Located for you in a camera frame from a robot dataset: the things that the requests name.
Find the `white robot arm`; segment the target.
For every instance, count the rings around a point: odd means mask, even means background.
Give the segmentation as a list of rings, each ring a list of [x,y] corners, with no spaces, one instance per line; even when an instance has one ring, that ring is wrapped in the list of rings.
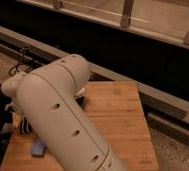
[[[88,61],[71,54],[15,74],[2,83],[1,91],[25,115],[64,171],[127,171],[75,100],[89,78]]]

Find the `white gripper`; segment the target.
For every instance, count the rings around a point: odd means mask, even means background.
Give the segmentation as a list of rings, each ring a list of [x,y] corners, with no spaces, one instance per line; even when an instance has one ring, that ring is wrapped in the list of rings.
[[[12,113],[13,127],[18,128],[21,134],[29,134],[32,127],[18,105],[13,102],[5,105],[5,110]]]

